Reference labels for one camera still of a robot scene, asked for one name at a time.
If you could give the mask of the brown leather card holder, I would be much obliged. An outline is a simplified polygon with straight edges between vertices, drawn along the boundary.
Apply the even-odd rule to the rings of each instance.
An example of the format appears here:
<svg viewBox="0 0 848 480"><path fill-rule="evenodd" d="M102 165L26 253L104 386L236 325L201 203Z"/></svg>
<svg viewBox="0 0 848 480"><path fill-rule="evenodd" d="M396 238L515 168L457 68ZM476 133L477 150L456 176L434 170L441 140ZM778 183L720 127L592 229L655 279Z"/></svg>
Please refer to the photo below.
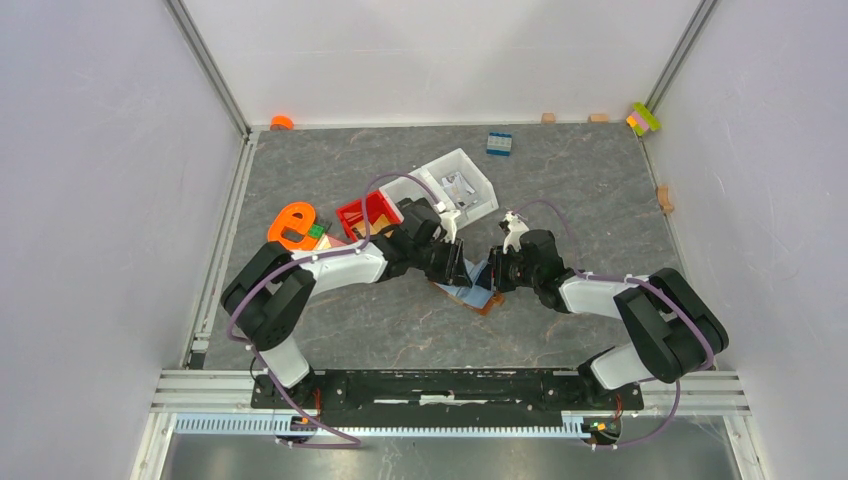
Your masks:
<svg viewBox="0 0 848 480"><path fill-rule="evenodd" d="M502 305L505 301L501 293L477 284L471 287L455 287L431 282L430 285L458 305L480 316L487 316L494 307Z"/></svg>

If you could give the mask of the white divided plastic bin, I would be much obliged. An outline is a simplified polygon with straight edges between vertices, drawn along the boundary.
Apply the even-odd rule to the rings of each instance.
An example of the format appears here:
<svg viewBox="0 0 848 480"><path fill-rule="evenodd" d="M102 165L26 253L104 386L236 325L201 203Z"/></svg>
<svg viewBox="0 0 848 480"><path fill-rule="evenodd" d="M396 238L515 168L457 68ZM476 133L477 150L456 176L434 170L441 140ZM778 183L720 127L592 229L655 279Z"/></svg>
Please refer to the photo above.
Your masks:
<svg viewBox="0 0 848 480"><path fill-rule="evenodd" d="M437 200L433 202L413 180L398 177L378 191L392 202L399 217L402 200L424 198L438 207L442 225L456 233L499 208L492 183L461 148L413 169L409 175L426 184Z"/></svg>

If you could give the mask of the red plastic bin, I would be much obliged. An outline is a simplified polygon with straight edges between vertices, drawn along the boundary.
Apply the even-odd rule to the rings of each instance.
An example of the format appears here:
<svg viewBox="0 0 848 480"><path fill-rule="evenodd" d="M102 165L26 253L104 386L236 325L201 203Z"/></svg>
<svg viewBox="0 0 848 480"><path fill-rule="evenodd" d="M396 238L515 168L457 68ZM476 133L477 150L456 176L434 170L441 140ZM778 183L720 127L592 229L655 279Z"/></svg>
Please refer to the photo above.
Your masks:
<svg viewBox="0 0 848 480"><path fill-rule="evenodd" d="M395 204L379 190L372 191L365 198L365 206L362 206L362 200L358 199L336 209L340 225L351 241L361 240L352 227L360 221L365 222L363 211L367 212L369 225L380 216L387 217L393 225L401 222Z"/></svg>

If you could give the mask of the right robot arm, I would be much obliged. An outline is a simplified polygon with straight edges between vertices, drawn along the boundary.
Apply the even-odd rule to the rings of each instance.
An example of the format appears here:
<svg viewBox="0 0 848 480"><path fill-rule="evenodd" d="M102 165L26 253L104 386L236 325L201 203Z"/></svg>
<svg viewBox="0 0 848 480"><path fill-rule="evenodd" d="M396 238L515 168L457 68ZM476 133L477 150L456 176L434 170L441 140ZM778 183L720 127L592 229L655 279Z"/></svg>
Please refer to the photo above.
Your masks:
<svg viewBox="0 0 848 480"><path fill-rule="evenodd" d="M551 310L622 321L628 343L578 368L578 396L591 408L606 406L627 384L651 379L672 384L710 367L729 345L724 326L673 268L621 278L568 268L553 233L539 229L491 248L489 266L497 292L530 288Z"/></svg>

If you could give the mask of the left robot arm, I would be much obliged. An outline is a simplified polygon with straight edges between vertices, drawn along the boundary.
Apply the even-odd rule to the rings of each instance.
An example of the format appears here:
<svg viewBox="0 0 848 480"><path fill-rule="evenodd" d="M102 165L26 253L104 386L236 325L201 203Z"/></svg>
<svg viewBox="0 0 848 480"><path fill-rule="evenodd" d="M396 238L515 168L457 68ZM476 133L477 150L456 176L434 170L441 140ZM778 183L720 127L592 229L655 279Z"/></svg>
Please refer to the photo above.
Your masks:
<svg viewBox="0 0 848 480"><path fill-rule="evenodd" d="M357 244L316 251L290 251L278 242L263 245L226 287L220 304L228 330L245 342L277 379L275 392L290 407L314 394L311 367L293 337L308 301L355 284L376 284L410 269L437 284L468 287L470 276L457 236L457 210L437 209L426 200L405 199L403 219Z"/></svg>

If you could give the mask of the gold card in red bin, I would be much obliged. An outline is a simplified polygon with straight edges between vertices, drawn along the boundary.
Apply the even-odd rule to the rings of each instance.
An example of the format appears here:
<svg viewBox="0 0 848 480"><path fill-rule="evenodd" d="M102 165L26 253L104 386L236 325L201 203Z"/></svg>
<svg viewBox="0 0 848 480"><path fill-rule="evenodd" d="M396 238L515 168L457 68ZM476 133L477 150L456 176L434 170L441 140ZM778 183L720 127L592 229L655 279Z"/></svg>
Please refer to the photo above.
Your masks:
<svg viewBox="0 0 848 480"><path fill-rule="evenodd" d="M366 230L369 230L370 235L374 236L379 234L386 228L391 227L392 225L393 222L391 222L387 217L380 216L373 223L371 223L369 227L365 226L364 221L360 221L355 224L352 229L356 232L358 238L364 239L366 236Z"/></svg>

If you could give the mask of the pink wooden puzzle tile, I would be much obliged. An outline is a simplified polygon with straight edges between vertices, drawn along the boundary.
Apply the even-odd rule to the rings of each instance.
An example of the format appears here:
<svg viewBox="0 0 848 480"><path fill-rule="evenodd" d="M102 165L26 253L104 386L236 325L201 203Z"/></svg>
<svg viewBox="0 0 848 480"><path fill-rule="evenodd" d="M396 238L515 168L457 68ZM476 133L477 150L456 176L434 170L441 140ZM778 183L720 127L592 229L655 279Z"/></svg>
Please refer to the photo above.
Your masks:
<svg viewBox="0 0 848 480"><path fill-rule="evenodd" d="M345 247L347 243L339 240L331 235L324 234L315 245L315 250L327 250L338 247Z"/></svg>

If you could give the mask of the blue toy brick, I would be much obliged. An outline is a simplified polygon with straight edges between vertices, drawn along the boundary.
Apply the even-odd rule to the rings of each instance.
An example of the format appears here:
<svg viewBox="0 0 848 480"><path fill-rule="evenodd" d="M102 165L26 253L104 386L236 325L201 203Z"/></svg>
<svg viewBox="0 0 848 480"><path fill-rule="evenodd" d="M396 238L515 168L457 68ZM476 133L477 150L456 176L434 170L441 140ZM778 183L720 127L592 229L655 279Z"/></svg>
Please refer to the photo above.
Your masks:
<svg viewBox="0 0 848 480"><path fill-rule="evenodd" d="M509 156L512 151L512 142L511 134L490 132L487 137L486 153L494 156Z"/></svg>

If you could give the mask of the green toy brick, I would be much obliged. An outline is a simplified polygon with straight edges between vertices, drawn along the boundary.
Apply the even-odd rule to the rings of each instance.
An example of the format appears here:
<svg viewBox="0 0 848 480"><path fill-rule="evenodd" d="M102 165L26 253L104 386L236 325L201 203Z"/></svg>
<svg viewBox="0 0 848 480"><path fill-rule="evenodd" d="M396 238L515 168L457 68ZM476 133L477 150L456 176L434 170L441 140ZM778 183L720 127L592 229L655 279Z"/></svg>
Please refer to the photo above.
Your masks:
<svg viewBox="0 0 848 480"><path fill-rule="evenodd" d="M312 224L307 231L310 238L320 239L325 234L326 228L320 224Z"/></svg>

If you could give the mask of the orange letter e toy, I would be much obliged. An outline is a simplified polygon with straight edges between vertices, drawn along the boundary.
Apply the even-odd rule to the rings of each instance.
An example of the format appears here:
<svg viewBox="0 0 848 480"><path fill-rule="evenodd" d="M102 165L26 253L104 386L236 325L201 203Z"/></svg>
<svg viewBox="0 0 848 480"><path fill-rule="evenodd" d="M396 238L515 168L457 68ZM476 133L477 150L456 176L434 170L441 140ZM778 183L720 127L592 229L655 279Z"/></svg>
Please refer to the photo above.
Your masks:
<svg viewBox="0 0 848 480"><path fill-rule="evenodd" d="M315 208L307 202L286 205L278 213L267 232L267 241L281 244L286 249L313 250L318 239L309 235L315 223Z"/></svg>

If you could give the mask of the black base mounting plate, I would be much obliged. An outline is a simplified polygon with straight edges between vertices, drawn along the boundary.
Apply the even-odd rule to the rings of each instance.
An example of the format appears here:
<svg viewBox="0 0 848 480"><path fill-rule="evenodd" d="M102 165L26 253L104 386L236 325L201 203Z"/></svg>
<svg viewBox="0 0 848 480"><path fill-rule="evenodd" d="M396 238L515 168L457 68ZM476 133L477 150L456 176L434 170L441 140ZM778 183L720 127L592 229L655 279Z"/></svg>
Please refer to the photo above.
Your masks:
<svg viewBox="0 0 848 480"><path fill-rule="evenodd" d="M255 377L250 405L296 403L335 427L554 427L564 412L640 411L639 386L590 389L575 370L343 370L310 373L280 394L266 374Z"/></svg>

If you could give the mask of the wooden arch block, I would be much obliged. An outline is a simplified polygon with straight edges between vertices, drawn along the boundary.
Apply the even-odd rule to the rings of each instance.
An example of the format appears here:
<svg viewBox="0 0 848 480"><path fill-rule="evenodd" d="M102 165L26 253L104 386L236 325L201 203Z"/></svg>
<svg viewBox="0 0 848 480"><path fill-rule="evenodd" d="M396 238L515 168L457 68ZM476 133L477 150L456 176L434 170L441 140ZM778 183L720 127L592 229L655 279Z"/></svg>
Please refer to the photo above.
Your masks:
<svg viewBox="0 0 848 480"><path fill-rule="evenodd" d="M675 206L672 202L670 188L668 185L659 185L656 188L656 198L660 210L664 215L669 215L674 212Z"/></svg>

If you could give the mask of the multicolour toy brick stack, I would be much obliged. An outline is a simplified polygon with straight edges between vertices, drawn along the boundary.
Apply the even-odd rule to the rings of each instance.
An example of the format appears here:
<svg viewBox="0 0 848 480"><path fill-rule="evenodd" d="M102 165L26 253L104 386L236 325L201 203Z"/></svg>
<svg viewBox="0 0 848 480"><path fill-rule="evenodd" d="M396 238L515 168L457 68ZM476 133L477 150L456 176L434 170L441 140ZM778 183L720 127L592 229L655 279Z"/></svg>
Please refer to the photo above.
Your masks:
<svg viewBox="0 0 848 480"><path fill-rule="evenodd" d="M632 110L625 122L638 137L643 137L647 133L656 132L662 128L661 122L640 102L632 104Z"/></svg>

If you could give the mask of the orange tape roll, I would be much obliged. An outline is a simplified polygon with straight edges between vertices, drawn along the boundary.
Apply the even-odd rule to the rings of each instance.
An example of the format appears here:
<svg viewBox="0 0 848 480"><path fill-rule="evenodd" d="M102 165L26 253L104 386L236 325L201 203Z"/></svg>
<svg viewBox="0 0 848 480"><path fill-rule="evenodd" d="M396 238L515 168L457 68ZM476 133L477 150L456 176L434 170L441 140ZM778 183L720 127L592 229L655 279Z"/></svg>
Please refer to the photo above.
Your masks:
<svg viewBox="0 0 848 480"><path fill-rule="evenodd" d="M269 129L271 131L283 131L283 130L292 130L294 128L294 122L285 115L276 115L271 118Z"/></svg>

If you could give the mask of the aluminium frame rail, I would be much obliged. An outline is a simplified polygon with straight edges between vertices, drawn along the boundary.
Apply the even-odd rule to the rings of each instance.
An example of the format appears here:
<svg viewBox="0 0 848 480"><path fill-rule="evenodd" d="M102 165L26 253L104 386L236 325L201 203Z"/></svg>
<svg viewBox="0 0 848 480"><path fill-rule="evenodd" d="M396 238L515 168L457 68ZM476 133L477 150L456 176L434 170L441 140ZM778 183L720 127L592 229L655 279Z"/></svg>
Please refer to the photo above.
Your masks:
<svg viewBox="0 0 848 480"><path fill-rule="evenodd" d="M567 369L166 370L135 479L761 479L733 372L586 399Z"/></svg>

